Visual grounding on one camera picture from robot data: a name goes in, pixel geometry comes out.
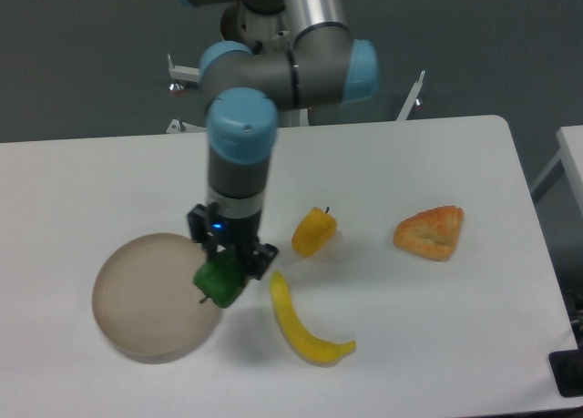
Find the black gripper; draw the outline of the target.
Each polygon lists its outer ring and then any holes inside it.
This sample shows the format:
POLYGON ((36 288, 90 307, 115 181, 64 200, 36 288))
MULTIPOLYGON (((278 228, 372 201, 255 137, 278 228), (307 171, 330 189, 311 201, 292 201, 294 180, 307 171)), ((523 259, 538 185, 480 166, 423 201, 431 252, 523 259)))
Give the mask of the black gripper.
POLYGON ((187 214, 187 222, 190 237, 205 252, 207 263, 223 250, 232 251, 241 258, 245 275, 252 279, 260 280, 279 254, 274 245, 259 241, 260 212, 233 218, 216 202, 197 204, 187 214))

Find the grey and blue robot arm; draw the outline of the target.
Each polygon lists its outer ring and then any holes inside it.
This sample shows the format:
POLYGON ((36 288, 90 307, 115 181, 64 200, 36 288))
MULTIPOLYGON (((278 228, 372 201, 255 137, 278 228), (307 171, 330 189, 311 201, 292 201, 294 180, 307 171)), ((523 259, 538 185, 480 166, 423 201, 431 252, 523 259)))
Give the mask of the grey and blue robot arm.
POLYGON ((277 249, 258 237, 280 115, 371 97, 373 44, 351 36, 341 0, 182 0, 226 4, 233 37, 199 62, 209 139, 206 201, 188 215, 210 262, 229 253, 237 275, 259 279, 277 249))

